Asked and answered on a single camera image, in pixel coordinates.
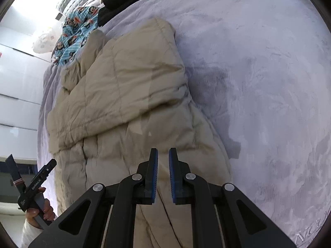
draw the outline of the white pillow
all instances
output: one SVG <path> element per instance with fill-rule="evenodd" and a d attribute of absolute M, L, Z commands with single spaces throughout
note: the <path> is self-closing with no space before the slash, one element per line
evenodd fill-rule
<path fill-rule="evenodd" d="M 32 36 L 32 49 L 42 54 L 52 52 L 53 48 L 62 34 L 62 23 L 57 21 L 52 27 L 36 31 Z"/>

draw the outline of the hand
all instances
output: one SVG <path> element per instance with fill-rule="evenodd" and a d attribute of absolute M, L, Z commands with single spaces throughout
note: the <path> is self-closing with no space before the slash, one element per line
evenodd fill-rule
<path fill-rule="evenodd" d="M 39 188 L 39 192 L 44 193 L 46 190 L 46 188 L 41 187 Z M 53 212 L 53 208 L 51 207 L 51 204 L 49 202 L 48 199 L 45 199 L 45 204 L 44 204 L 44 219 L 46 220 L 53 220 L 55 218 L 55 213 Z M 29 208 L 26 211 L 25 217 L 26 220 L 28 221 L 28 223 L 32 226 L 34 226 L 35 228 L 40 229 L 41 227 L 39 226 L 39 224 L 36 222 L 36 220 L 34 219 L 34 217 L 36 217 L 39 213 L 38 209 L 34 209 L 34 208 Z"/>

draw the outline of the white cabinet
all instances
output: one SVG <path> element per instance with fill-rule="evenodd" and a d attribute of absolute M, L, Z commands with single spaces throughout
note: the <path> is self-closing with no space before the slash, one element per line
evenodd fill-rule
<path fill-rule="evenodd" d="M 0 44 L 10 48 L 18 49 L 32 56 L 51 61 L 52 53 L 38 54 L 32 50 L 33 39 L 31 36 L 14 31 L 0 24 Z"/>
<path fill-rule="evenodd" d="M 0 45 L 0 94 L 41 103 L 49 62 Z"/>
<path fill-rule="evenodd" d="M 0 157 L 37 159 L 43 75 L 49 62 L 1 45 Z"/>
<path fill-rule="evenodd" d="M 37 159 L 37 131 L 0 125 L 0 156 Z"/>
<path fill-rule="evenodd" d="M 40 105 L 0 95 L 0 124 L 37 130 Z"/>

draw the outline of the silver pivot bolt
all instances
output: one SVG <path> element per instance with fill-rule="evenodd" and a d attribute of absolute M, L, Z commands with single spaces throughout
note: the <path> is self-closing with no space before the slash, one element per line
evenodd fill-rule
<path fill-rule="evenodd" d="M 95 185 L 93 186 L 93 190 L 94 190 L 94 191 L 101 191 L 102 188 L 103 188 L 103 185 L 102 185 L 102 184 L 95 184 Z"/>
<path fill-rule="evenodd" d="M 187 173 L 185 177 L 188 180 L 194 180 L 196 178 L 196 175 L 194 173 Z"/>
<path fill-rule="evenodd" d="M 143 176 L 139 173 L 132 175 L 132 180 L 135 180 L 135 181 L 140 181 L 142 178 L 143 178 Z"/>
<path fill-rule="evenodd" d="M 224 189 L 226 191 L 233 191 L 234 190 L 234 185 L 230 184 L 230 183 L 227 183 L 227 184 L 225 184 Z"/>

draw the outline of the monkey print fabric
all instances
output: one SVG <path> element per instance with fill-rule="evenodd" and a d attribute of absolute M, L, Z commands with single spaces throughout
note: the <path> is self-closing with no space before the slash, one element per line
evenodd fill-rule
<path fill-rule="evenodd" d="M 62 35 L 54 49 L 55 64 L 72 61 L 77 51 L 86 43 L 89 34 L 98 27 L 98 9 L 95 6 L 79 7 L 68 14 Z"/>

